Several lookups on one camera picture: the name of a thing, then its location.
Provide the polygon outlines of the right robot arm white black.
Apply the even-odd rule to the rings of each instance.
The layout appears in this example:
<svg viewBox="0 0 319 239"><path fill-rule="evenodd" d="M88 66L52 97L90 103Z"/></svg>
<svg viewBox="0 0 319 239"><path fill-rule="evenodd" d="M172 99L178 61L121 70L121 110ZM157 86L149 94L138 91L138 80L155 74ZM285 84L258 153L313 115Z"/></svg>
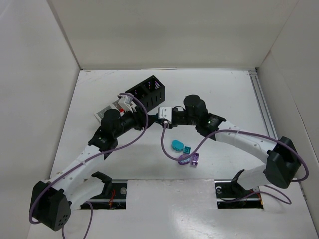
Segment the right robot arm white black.
<svg viewBox="0 0 319 239"><path fill-rule="evenodd" d="M225 118L209 113L204 100L198 95L189 95L184 99L184 110L172 107L158 108L158 124L164 129L179 125L192 125L205 140L234 146L262 162L253 169L240 170L232 183L245 190L272 184L287 189L295 182L295 174L304 164L293 142L287 137L279 140L241 130Z"/></svg>

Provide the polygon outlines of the teal rounded lego brick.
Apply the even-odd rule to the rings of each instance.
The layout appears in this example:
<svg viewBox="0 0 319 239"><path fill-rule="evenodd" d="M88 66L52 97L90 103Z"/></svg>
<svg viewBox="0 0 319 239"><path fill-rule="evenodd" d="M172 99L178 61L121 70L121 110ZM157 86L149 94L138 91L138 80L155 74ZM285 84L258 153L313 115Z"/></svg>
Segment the teal rounded lego brick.
<svg viewBox="0 0 319 239"><path fill-rule="evenodd" d="M179 141L179 140L174 140L172 143L171 143L171 147L174 151L177 151L177 152L183 152L184 151L184 144Z"/></svg>

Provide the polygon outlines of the purple lego brick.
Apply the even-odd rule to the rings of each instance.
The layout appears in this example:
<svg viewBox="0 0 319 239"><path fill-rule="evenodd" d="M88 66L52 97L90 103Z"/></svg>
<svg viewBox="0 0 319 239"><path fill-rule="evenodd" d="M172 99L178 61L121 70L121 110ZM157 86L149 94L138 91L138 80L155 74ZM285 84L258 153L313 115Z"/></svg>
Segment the purple lego brick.
<svg viewBox="0 0 319 239"><path fill-rule="evenodd" d="M195 153L191 157L190 166L191 167L197 167L198 166L198 161L199 161L199 153Z"/></svg>

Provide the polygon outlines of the lilac oval paw lego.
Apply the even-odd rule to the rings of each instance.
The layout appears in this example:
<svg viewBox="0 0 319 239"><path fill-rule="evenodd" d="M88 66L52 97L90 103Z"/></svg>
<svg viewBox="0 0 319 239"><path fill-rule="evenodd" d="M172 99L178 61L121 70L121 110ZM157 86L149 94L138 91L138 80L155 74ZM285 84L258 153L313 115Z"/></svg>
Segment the lilac oval paw lego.
<svg viewBox="0 0 319 239"><path fill-rule="evenodd" d="M186 155L181 155L179 158L178 158L178 164L181 165L181 166L184 166L184 165L187 165L189 164L191 161L190 158L187 158Z"/></svg>

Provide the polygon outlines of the small teal square lego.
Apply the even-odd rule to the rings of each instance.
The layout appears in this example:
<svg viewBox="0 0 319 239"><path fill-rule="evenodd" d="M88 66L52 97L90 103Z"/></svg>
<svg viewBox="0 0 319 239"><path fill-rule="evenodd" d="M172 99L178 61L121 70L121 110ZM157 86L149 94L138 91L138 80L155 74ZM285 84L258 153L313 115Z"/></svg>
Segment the small teal square lego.
<svg viewBox="0 0 319 239"><path fill-rule="evenodd" d="M191 147L186 146L183 150L183 153L187 155L191 154Z"/></svg>

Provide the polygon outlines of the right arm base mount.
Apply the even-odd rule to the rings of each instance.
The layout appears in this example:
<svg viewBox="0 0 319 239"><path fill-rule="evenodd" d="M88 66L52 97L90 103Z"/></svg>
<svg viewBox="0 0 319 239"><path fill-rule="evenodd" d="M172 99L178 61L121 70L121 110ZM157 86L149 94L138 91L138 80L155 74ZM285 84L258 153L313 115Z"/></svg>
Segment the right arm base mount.
<svg viewBox="0 0 319 239"><path fill-rule="evenodd" d="M263 209L260 194L254 194L253 189L245 190L237 180L244 170L240 170L232 179L215 180L215 193L218 209Z"/></svg>

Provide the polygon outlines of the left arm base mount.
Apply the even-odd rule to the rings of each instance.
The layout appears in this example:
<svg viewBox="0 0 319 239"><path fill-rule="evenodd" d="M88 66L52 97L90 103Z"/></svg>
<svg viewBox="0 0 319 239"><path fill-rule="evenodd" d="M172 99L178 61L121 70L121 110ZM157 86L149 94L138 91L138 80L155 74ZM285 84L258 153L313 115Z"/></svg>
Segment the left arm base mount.
<svg viewBox="0 0 319 239"><path fill-rule="evenodd" d="M110 190L104 188L102 193L89 199L94 210L125 210L127 197L127 180L113 180Z"/></svg>

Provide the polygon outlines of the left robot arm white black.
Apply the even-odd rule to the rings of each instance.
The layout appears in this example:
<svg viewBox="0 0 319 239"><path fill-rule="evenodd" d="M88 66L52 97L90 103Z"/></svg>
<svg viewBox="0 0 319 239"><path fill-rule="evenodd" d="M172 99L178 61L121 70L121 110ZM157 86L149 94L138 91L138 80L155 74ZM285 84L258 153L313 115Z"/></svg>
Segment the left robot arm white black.
<svg viewBox="0 0 319 239"><path fill-rule="evenodd" d="M58 231L64 227L73 210L99 193L107 194L112 179L103 173L93 172L93 169L112 152L120 150L120 136L132 129L146 132L153 122L154 118L140 109L123 114L116 109L106 110L100 127L82 153L59 175L36 183L32 190L29 221Z"/></svg>

